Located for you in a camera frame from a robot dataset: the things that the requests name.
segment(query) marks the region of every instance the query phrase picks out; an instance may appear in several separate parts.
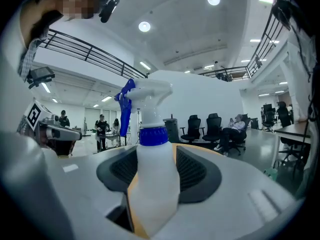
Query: green object on floor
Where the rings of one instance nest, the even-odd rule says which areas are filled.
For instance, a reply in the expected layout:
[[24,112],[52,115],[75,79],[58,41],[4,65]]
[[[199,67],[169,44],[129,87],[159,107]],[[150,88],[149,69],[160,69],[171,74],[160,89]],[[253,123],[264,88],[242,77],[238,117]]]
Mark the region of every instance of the green object on floor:
[[265,175],[267,175],[271,180],[276,181],[278,176],[278,170],[275,168],[268,168],[264,170],[263,172]]

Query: office chair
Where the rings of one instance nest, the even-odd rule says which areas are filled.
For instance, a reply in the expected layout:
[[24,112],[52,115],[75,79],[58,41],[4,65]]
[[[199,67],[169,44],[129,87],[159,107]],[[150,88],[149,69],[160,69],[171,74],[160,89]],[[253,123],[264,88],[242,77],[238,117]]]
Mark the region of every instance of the office chair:
[[275,114],[272,112],[272,108],[269,108],[265,113],[265,121],[262,123],[266,127],[266,129],[264,129],[265,132],[274,132],[274,130],[271,129],[271,127],[275,125],[274,119]]
[[185,134],[185,128],[186,127],[180,127],[182,129],[183,135],[181,136],[181,139],[189,141],[189,143],[192,143],[195,140],[198,140],[200,138],[200,127],[201,119],[198,118],[196,114],[190,115],[188,120],[188,133]]
[[202,137],[203,140],[207,142],[211,142],[211,144],[214,144],[214,143],[217,144],[217,141],[220,139],[221,120],[222,120],[221,117],[219,117],[217,113],[213,113],[208,116],[208,118],[206,119],[206,124],[207,124],[206,135],[205,135],[204,127],[201,127],[202,133],[203,133],[203,137]]
[[251,118],[247,117],[246,119],[242,119],[242,121],[245,123],[244,129],[237,136],[230,138],[231,142],[229,142],[229,150],[236,149],[239,152],[238,156],[241,155],[241,151],[239,150],[239,148],[243,148],[243,151],[246,150],[246,146],[243,146],[241,144],[246,143],[245,139],[247,138],[247,128],[251,121]]

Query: black metal railing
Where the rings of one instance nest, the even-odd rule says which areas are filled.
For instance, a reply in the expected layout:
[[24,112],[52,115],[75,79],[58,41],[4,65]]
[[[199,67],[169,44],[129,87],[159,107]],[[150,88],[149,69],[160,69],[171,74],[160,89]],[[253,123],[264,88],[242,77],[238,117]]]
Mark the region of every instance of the black metal railing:
[[227,80],[227,82],[245,80],[250,78],[250,74],[246,66],[222,68],[219,70],[208,70],[208,72],[200,73],[199,75],[210,78],[222,78]]
[[127,79],[147,78],[145,74],[112,54],[74,36],[50,29],[40,47],[94,64]]
[[284,31],[286,30],[283,28],[283,25],[275,18],[272,11],[270,11],[260,42],[257,45],[250,62],[246,65],[250,77],[258,71],[258,69],[263,65],[264,60],[268,59],[270,52],[277,47],[276,41]]

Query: white spray bottle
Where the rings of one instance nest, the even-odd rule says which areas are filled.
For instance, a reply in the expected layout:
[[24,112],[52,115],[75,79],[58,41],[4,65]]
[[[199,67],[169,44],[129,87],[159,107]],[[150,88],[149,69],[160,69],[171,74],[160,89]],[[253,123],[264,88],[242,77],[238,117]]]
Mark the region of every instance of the white spray bottle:
[[129,197],[149,237],[175,214],[180,194],[180,177],[158,105],[172,94],[170,83],[152,79],[130,79],[114,99],[121,106],[120,135],[127,133],[131,112],[141,110],[142,124],[137,153],[138,182]]

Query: blue trigger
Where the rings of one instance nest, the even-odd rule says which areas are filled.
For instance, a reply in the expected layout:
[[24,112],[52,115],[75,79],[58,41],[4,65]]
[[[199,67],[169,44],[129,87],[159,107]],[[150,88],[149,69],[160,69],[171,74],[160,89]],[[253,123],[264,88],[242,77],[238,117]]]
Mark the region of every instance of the blue trigger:
[[120,127],[120,136],[124,137],[127,134],[129,127],[129,120],[131,114],[131,99],[125,97],[128,91],[136,88],[136,84],[133,79],[129,79],[125,86],[122,88],[121,92],[114,96],[114,100],[119,102],[121,108],[121,127]]

